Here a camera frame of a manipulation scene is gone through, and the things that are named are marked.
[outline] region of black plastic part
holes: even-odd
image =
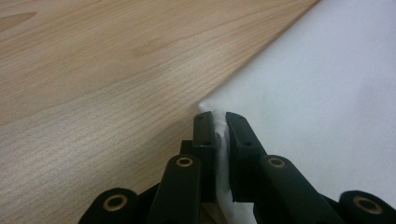
[[[332,210],[334,210],[334,212],[336,212],[338,214],[338,216],[340,215],[340,206],[338,204],[338,202],[336,202],[335,200],[326,197],[325,195],[321,194],[322,198],[324,200],[326,200],[326,202],[329,204],[329,206],[332,208]]]
[[[197,157],[178,155],[169,160],[148,215],[148,224],[198,223],[200,177],[201,162]]]
[[[213,203],[216,197],[214,171],[216,136],[211,112],[195,116],[192,141],[182,141],[180,154],[191,154],[202,163],[201,193],[203,203]]]
[[[150,189],[147,189],[138,196],[138,205],[135,215],[137,216],[136,223],[146,223],[149,216],[149,209],[154,201],[160,184],[156,184]]]
[[[267,221],[264,219],[268,215],[268,206],[271,206],[270,211],[275,213],[272,217],[277,217],[276,223],[345,223],[289,160],[264,156],[257,174],[259,187],[255,215],[258,219]]]
[[[123,195],[126,198],[126,204],[120,197],[107,200],[112,196]],[[79,224],[131,224],[136,223],[138,217],[136,215],[138,197],[136,193],[129,189],[110,189],[100,194],[91,204],[90,208],[81,217]]]
[[[230,185],[233,201],[253,203],[254,167],[266,155],[248,121],[235,113],[226,113],[230,129]]]
[[[340,212],[348,223],[395,224],[396,211],[372,194],[354,190],[340,197]]]
[[[193,155],[192,140],[181,140],[180,153]]]

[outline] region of white fabric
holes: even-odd
[[[321,1],[199,107],[216,111],[229,223],[255,219],[251,204],[232,203],[225,111],[322,194],[359,189],[396,207],[396,1]]]

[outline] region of wood grain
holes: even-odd
[[[197,103],[315,3],[0,2],[0,222],[157,183]]]

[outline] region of table surface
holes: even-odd
[[[316,0],[0,3],[0,222],[160,181],[197,104]]]

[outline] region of wooden table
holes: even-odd
[[[197,104],[315,3],[0,2],[0,223],[156,184]]]

